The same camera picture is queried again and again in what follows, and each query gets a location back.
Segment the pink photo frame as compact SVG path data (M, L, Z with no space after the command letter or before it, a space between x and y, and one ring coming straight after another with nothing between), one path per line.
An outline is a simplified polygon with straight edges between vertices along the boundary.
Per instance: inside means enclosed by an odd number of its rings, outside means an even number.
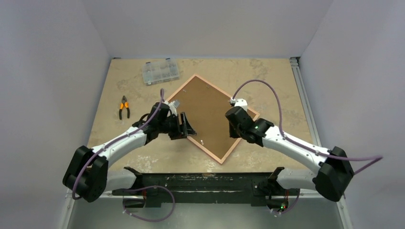
M225 113L231 108L230 99L230 94L199 75L189 78L167 98L180 103L177 111L186 114L196 131L188 140L219 164L225 162L241 141L229 135Z

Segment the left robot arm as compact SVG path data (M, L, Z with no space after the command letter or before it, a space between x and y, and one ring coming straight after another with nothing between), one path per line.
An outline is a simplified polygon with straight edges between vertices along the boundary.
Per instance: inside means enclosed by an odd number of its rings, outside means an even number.
M63 185L72 192L74 200L93 202L106 191L126 190L137 195L142 182L134 169L110 172L109 168L133 150L149 144L160 134L171 140L196 135L184 112L177 113L176 102L155 103L128 130L101 145L76 149L63 177Z

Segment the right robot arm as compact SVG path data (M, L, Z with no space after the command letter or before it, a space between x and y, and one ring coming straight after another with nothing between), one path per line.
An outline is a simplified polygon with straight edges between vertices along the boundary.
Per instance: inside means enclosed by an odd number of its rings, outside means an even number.
M335 146L316 146L281 131L272 122L253 120L243 108L232 107L225 113L230 137L242 138L250 144L276 150L303 164L305 170L283 168L268 181L274 194L285 189L310 189L324 198L338 202L354 177L346 152Z

